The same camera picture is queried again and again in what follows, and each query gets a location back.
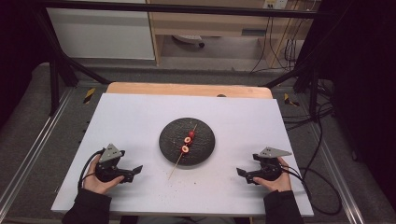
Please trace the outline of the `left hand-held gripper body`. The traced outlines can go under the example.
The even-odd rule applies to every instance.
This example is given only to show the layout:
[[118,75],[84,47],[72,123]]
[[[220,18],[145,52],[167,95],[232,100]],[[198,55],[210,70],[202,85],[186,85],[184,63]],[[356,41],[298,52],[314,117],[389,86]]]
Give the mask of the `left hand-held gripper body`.
[[100,160],[95,167],[95,175],[102,182],[109,182],[118,176],[134,176],[131,170],[123,170],[118,167],[120,159],[125,151],[117,149],[109,144],[101,153]]

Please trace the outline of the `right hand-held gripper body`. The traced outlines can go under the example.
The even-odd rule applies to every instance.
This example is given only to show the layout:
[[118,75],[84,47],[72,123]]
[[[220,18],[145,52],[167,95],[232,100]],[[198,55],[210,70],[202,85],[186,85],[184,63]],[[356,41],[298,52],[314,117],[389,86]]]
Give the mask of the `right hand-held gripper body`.
[[253,177],[260,177],[268,181],[278,179],[282,174],[280,157],[290,156],[291,152],[273,147],[266,147],[260,153],[253,155],[253,160],[260,163],[261,169],[253,172]]

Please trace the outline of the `person's right hand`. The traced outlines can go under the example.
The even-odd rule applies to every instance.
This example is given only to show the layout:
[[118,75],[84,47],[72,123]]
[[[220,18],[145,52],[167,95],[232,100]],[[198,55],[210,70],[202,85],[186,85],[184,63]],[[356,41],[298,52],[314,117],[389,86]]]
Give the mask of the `person's right hand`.
[[253,181],[263,187],[266,187],[271,192],[291,190],[290,175],[288,172],[283,172],[281,176],[274,181],[268,181],[260,177],[254,177]]

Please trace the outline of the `person's left hand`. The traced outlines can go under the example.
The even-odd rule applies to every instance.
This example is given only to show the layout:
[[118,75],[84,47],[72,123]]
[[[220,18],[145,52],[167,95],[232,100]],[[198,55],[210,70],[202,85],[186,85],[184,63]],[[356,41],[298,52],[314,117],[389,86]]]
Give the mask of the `person's left hand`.
[[100,156],[96,155],[91,161],[87,175],[83,179],[82,187],[97,194],[106,194],[112,188],[117,186],[121,182],[121,180],[124,179],[124,176],[118,176],[109,182],[100,181],[95,175],[95,167],[99,160]]

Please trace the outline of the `thin bamboo skewer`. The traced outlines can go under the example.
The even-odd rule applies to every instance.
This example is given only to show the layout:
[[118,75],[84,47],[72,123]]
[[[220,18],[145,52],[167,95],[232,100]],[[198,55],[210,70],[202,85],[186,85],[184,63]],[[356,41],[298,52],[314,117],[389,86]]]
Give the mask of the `thin bamboo skewer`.
[[[196,128],[197,128],[197,125],[194,125],[194,127],[191,129],[191,131],[194,131],[194,132],[195,132]],[[192,140],[193,140],[193,138],[191,139],[191,142],[190,142],[189,144],[185,144],[185,143],[184,143],[184,140],[183,140],[183,145],[182,145],[181,147],[187,146],[187,147],[190,148],[190,145],[192,144]],[[177,158],[177,162],[175,163],[174,167],[172,168],[172,171],[171,171],[170,175],[168,176],[168,178],[171,178],[171,177],[172,177],[172,174],[173,174],[174,171],[176,170],[176,168],[177,168],[177,166],[178,166],[178,164],[179,164],[181,158],[182,158],[185,154],[188,154],[188,153],[183,153],[183,152],[181,152],[181,147],[180,147],[180,154],[179,154],[179,156],[178,156],[178,158]]]

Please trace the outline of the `black round plate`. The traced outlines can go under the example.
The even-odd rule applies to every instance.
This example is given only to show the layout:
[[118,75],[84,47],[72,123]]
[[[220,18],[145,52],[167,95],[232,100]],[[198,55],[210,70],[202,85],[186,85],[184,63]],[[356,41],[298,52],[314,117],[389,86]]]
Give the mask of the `black round plate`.
[[175,119],[168,123],[159,137],[161,153],[172,163],[177,162],[180,147],[188,132],[197,125],[190,152],[185,154],[178,165],[193,166],[206,161],[212,154],[216,138],[212,129],[203,121],[195,118]]

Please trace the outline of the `yellow black tape strip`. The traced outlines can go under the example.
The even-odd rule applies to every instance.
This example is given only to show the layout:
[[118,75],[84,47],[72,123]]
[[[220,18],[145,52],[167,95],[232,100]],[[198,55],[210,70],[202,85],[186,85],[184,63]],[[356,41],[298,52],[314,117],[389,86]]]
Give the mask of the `yellow black tape strip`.
[[92,98],[94,92],[95,92],[95,88],[90,88],[90,89],[87,91],[87,93],[86,93],[86,95],[85,95],[85,97],[84,97],[84,100],[83,100],[83,104],[88,104],[88,103],[90,102],[90,100],[91,100],[91,98]]
[[300,106],[298,102],[293,102],[287,93],[284,93],[284,103],[285,105]]

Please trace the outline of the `black metal stand leg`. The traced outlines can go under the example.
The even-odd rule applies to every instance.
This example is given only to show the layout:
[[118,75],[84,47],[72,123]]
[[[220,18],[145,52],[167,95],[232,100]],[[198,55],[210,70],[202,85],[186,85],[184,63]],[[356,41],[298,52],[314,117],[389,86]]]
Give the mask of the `black metal stand leg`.
[[84,75],[98,81],[101,84],[110,84],[111,81],[105,79],[89,70],[87,67],[70,58],[62,49],[50,22],[50,16],[46,9],[40,8],[33,13],[35,21],[38,23],[40,32],[45,37],[45,42],[49,45],[49,73],[50,73],[50,93],[51,105],[49,114],[52,116],[60,107],[60,84],[61,78],[67,87],[76,87],[78,78],[75,69]]
[[316,110],[318,98],[318,70],[323,64],[326,55],[329,53],[329,47],[334,38],[336,27],[336,18],[314,19],[303,44],[303,52],[300,54],[294,69],[264,84],[264,87],[271,89],[277,84],[281,84],[292,77],[296,77],[297,81],[293,86],[296,92],[303,92],[309,89],[308,114],[313,119],[318,118]]

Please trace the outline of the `wooden table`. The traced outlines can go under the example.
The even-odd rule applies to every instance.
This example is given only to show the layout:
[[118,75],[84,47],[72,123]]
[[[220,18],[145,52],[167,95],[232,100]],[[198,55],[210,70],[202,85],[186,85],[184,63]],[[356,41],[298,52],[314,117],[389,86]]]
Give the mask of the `wooden table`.
[[236,98],[272,99],[273,94],[268,88],[225,85],[194,85],[171,83],[137,83],[113,82],[108,85],[107,93],[126,94],[157,94],[157,95],[189,95]]

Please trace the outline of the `white cabinet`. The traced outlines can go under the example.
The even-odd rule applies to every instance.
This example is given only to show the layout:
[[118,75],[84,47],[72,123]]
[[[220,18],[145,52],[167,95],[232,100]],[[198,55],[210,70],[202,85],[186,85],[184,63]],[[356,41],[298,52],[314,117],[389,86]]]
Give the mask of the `white cabinet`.
[[147,12],[48,8],[48,13],[69,57],[155,58]]

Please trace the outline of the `grey chair base caster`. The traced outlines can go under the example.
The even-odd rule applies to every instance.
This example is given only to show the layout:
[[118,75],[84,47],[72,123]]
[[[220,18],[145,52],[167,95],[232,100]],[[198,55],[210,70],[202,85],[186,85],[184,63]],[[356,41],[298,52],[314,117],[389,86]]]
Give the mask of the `grey chair base caster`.
[[198,45],[200,48],[205,46],[203,39],[199,35],[174,35],[174,39],[193,45]]

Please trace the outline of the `white power strip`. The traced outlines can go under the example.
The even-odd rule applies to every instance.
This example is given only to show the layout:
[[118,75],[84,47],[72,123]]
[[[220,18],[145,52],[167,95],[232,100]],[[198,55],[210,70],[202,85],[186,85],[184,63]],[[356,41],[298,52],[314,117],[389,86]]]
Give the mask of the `white power strip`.
[[284,9],[288,0],[264,0],[263,8],[269,9]]

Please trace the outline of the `aluminium rail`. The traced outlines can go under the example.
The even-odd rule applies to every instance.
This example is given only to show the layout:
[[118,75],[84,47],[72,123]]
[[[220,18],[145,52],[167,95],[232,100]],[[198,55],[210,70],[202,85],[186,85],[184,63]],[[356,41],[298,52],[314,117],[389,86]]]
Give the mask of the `aluminium rail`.
[[323,131],[320,129],[319,123],[314,122],[309,125],[315,139],[318,142],[318,152],[323,160],[323,163],[329,173],[333,185],[338,190],[343,209],[350,224],[364,224],[364,218],[361,210],[357,206],[352,193],[347,185],[341,169],[337,165],[330,148],[324,138]]
[[55,110],[54,114],[49,116],[49,118],[46,120],[44,127],[41,129],[38,137],[30,147],[27,155],[17,170],[17,173],[13,176],[5,192],[0,197],[0,206],[2,210],[5,210],[7,207],[12,205],[15,197],[21,189],[21,186],[23,185],[24,179],[30,173],[31,168],[35,164],[35,161],[38,158],[42,148],[49,139],[52,130],[64,112],[64,109],[66,108],[73,93],[74,88],[67,88],[62,94],[59,107]]

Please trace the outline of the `black metal frame bar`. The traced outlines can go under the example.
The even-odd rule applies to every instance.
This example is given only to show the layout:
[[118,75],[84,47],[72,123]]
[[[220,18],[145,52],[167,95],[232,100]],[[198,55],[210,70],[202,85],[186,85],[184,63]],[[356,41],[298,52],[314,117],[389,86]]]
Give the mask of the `black metal frame bar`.
[[285,10],[285,9],[258,9],[258,8],[246,8],[246,7],[184,6],[184,5],[137,4],[137,3],[94,2],[94,1],[76,1],[76,0],[36,0],[36,2],[43,7],[87,9],[87,10],[185,13],[185,14],[298,18],[298,19],[323,19],[332,16],[331,12],[326,12],[326,11],[297,11],[297,10]]

